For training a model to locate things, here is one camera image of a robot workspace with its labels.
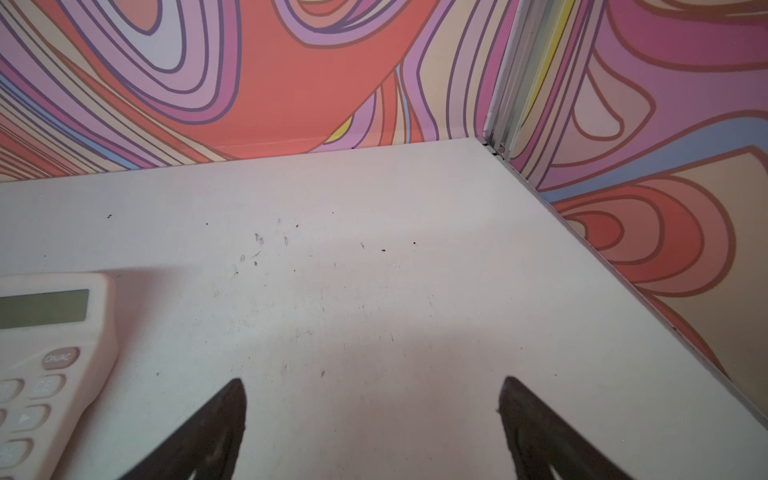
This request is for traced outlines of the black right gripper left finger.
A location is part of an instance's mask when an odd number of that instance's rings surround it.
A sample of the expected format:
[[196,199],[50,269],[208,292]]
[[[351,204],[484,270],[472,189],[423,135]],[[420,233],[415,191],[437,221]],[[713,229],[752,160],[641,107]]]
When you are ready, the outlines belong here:
[[247,396],[230,380],[125,479],[231,479],[246,426]]

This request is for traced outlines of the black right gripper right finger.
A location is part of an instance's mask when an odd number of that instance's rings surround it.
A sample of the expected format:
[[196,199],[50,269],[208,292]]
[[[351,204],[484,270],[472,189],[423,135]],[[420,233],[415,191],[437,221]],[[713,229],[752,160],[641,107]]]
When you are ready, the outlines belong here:
[[627,479],[519,379],[505,378],[498,413],[519,479]]

